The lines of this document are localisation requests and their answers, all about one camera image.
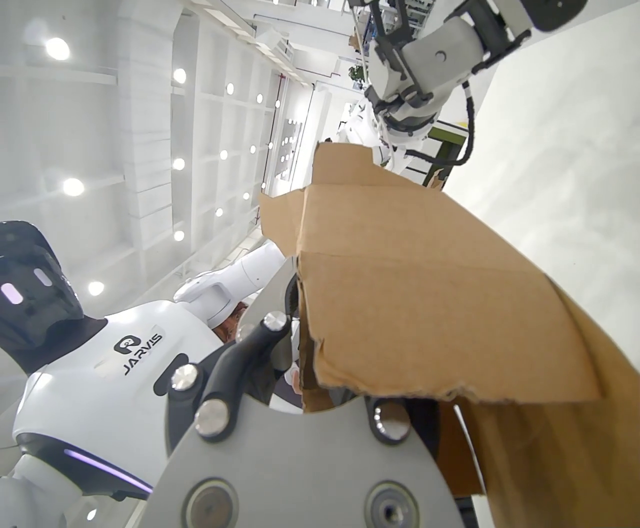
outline metal plate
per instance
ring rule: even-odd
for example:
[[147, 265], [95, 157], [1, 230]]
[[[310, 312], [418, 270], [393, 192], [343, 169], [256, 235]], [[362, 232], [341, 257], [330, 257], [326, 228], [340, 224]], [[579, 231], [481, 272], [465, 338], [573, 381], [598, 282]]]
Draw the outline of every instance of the metal plate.
[[[286, 312], [285, 293], [291, 278], [296, 274], [296, 263], [293, 257], [289, 257], [278, 272], [269, 281], [258, 296], [254, 299], [238, 323], [242, 334], [243, 327], [253, 328], [257, 326], [262, 318], [269, 312]], [[271, 364], [273, 368], [286, 371], [291, 366], [291, 334], [278, 343], [271, 354]]]
[[238, 528], [364, 528], [367, 496], [382, 481], [411, 492], [420, 528], [463, 528], [415, 432], [401, 445], [381, 444], [360, 397], [327, 412], [289, 415], [243, 396], [236, 430], [220, 444], [203, 441], [192, 426], [149, 499], [140, 528], [185, 526], [184, 505], [208, 479], [220, 479], [237, 493]]

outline shelving unit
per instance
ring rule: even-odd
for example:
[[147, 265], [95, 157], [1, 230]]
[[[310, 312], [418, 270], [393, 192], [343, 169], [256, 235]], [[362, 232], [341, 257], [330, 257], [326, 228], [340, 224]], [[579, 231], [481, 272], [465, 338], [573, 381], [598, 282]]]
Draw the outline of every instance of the shelving unit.
[[[406, 14], [409, 19], [409, 25], [412, 28], [412, 35], [417, 37], [417, 34], [424, 27], [435, 0], [404, 0], [406, 5]], [[380, 1], [380, 9], [382, 11], [382, 20], [385, 24], [385, 31], [388, 33], [392, 31], [398, 24], [398, 14], [396, 9], [396, 3], [394, 0], [391, 2], [387, 0]]]
[[[417, 38], [424, 28], [434, 3], [435, 0], [405, 0], [407, 17], [414, 38]], [[390, 33], [399, 24], [395, 0], [380, 0], [380, 10], [385, 32]], [[358, 14], [358, 30], [362, 36], [364, 56], [368, 57], [371, 40], [376, 38], [377, 33], [369, 8], [362, 8]]]

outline cardboard flap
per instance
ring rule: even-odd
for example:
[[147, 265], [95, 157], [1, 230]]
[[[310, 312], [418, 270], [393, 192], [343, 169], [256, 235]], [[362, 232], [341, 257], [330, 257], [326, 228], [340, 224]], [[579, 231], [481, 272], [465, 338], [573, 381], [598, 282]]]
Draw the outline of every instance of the cardboard flap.
[[640, 375], [562, 290], [604, 398], [463, 404], [496, 528], [640, 526]]
[[546, 276], [448, 196], [419, 186], [306, 192], [298, 271], [320, 383], [379, 396], [599, 397]]
[[[362, 166], [370, 170], [362, 171]], [[417, 188], [412, 181], [372, 163], [369, 147], [348, 143], [319, 143], [313, 165], [313, 185], [384, 185]]]
[[272, 240], [285, 257], [296, 254], [296, 244], [300, 234], [302, 209], [305, 192], [302, 189], [285, 195], [260, 195], [260, 216], [267, 218], [262, 222], [262, 233]]

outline purple led light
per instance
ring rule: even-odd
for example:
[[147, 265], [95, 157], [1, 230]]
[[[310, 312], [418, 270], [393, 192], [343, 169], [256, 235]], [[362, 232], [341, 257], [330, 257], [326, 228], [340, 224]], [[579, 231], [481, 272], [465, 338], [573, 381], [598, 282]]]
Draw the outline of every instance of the purple led light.
[[78, 452], [72, 451], [71, 449], [65, 449], [65, 454], [69, 455], [71, 458], [75, 458], [76, 460], [79, 460], [80, 462], [84, 462], [85, 464], [89, 464], [90, 466], [93, 466], [95, 468], [101, 469], [102, 471], [105, 471], [111, 475], [113, 475], [114, 477], [117, 477], [121, 480], [124, 480], [125, 482], [128, 482], [129, 484], [131, 484], [132, 486], [135, 486], [141, 490], [143, 490], [144, 492], [147, 493], [151, 493], [154, 489], [149, 486], [148, 484], [145, 484], [144, 482], [141, 482], [135, 478], [133, 478], [130, 475], [127, 475], [126, 473], [123, 473], [122, 471], [117, 470], [116, 468], [113, 468], [111, 466], [107, 466], [106, 464], [103, 464], [102, 462], [98, 462], [97, 460], [94, 460], [93, 458], [90, 458], [84, 454], [80, 454]]

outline black robot face visor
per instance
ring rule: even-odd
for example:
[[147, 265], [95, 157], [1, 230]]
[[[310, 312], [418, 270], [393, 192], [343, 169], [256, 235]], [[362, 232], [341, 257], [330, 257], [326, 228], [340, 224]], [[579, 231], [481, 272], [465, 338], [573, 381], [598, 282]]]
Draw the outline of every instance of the black robot face visor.
[[42, 233], [24, 221], [1, 222], [0, 347], [16, 359], [44, 346], [56, 325], [83, 317]]

